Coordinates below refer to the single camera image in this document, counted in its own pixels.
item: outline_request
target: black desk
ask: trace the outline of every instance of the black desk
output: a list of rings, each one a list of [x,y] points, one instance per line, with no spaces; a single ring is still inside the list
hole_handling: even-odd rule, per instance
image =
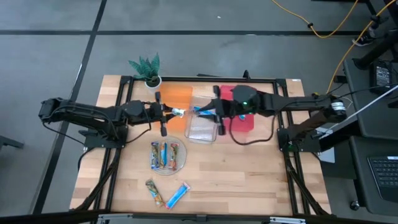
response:
[[[353,136],[350,137],[349,144],[356,168],[357,179],[354,182],[359,204],[366,206],[371,213],[398,215],[398,203],[380,197],[368,163],[369,156],[398,155],[398,142]]]
[[[358,69],[352,59],[345,60],[343,66],[351,91],[370,87],[369,70]],[[398,63],[394,63],[394,68],[398,70]],[[361,109],[377,97],[378,95],[368,90],[353,94],[355,110]],[[394,100],[380,99],[357,115],[362,136],[398,140],[398,109],[387,107],[387,104]]]

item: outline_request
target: wooden tabletop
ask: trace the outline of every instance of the wooden tabletop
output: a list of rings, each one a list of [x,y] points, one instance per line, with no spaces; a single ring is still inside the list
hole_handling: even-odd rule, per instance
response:
[[[113,106],[118,94],[121,76],[105,75],[99,91],[97,106]],[[213,85],[238,85],[239,83],[173,82],[193,87],[193,96],[213,96]],[[245,83],[258,90],[273,93],[268,83]],[[303,96],[301,80],[287,80],[289,96]],[[134,82],[133,100],[154,101],[143,82]],[[294,123],[308,118],[306,111],[293,112]],[[271,117],[254,116],[254,129],[240,136],[240,141],[267,138],[271,133]],[[129,129],[128,139],[147,129],[142,124]],[[277,138],[250,146],[232,142],[228,135],[218,136],[212,144],[190,142],[181,132],[169,131],[169,136],[181,140],[187,148],[184,167],[174,175],[163,176],[150,169],[150,142],[161,140],[159,128],[145,133],[128,144],[121,154],[114,189],[112,211],[150,213],[207,213],[233,215],[291,215],[289,189],[283,155]],[[320,163],[310,153],[300,153],[305,184],[324,210],[330,212],[328,196]],[[94,149],[81,162],[70,208],[79,206],[98,182],[104,149]],[[153,178],[162,198],[167,201],[186,182],[191,190],[172,210],[157,208],[145,181]],[[108,191],[104,187],[101,208]],[[299,211],[302,211],[299,189],[295,186]]]

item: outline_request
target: orange cutting board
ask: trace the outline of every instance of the orange cutting board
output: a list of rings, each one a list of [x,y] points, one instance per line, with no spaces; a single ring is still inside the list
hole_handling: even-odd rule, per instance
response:
[[[192,86],[162,83],[160,97],[169,107],[188,110],[192,99]],[[186,123],[186,116],[176,116],[167,123],[167,130],[184,132]]]

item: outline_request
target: white pot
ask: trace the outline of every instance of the white pot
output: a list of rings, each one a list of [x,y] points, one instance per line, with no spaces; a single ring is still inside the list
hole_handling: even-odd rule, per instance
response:
[[[150,87],[150,86],[147,85],[147,82],[145,82],[145,86],[148,88],[148,90],[149,90],[150,93],[155,94],[157,91],[159,91],[160,84],[162,84],[162,77],[159,77],[159,79],[160,79],[160,82],[159,82],[159,84],[158,84],[157,86],[155,86],[155,87]]]

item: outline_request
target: yellow cable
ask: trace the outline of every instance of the yellow cable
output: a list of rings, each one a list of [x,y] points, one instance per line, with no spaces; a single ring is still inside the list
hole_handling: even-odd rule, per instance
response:
[[[380,14],[386,10],[392,3],[396,2],[397,0],[391,0],[391,2],[389,2],[388,4],[386,4],[386,6],[384,6],[377,14],[376,16],[380,16]],[[355,44],[357,43],[357,41],[360,40],[360,38],[362,37],[362,35],[368,30],[368,28],[372,25],[373,21],[371,21],[366,27],[365,29],[362,30],[362,33],[358,36],[358,38],[354,41],[354,43],[349,47],[349,49],[347,50],[347,52],[344,54],[343,58],[340,60],[340,62],[338,63],[335,72],[333,73],[333,76],[331,77],[330,83],[329,83],[329,87],[328,90],[326,91],[326,93],[328,93],[330,91],[331,85],[333,84],[333,79],[335,78],[338,69],[340,68],[340,65],[343,63],[344,59],[347,57],[347,55],[349,54],[349,52],[352,50],[352,48],[355,46]]]
[[[317,37],[322,38],[322,39],[331,37],[331,36],[332,36],[333,34],[335,34],[335,32],[337,32],[338,29],[340,29],[340,27],[346,22],[347,18],[349,17],[349,15],[351,15],[351,13],[352,13],[352,11],[354,10],[354,8],[355,8],[356,4],[358,3],[358,1],[359,1],[359,0],[356,0],[356,1],[354,2],[353,7],[351,7],[351,9],[349,10],[349,12],[347,13],[347,16],[342,20],[342,22],[340,22],[340,25],[339,25],[333,32],[331,32],[331,33],[328,34],[328,35],[322,36],[322,35],[319,35],[319,34],[315,31],[315,29],[313,28],[313,26],[310,26],[312,32],[313,32]],[[304,17],[302,17],[302,16],[300,16],[300,15],[298,15],[298,14],[292,12],[292,11],[287,10],[286,8],[284,8],[283,6],[281,6],[279,3],[277,3],[275,0],[272,0],[272,2],[275,3],[277,6],[279,6],[281,9],[283,9],[283,10],[285,10],[286,12],[290,13],[291,15],[297,16],[298,18],[302,19],[302,20],[303,20],[304,22],[306,22],[308,25],[311,24],[311,23],[310,23],[309,21],[307,21]]]

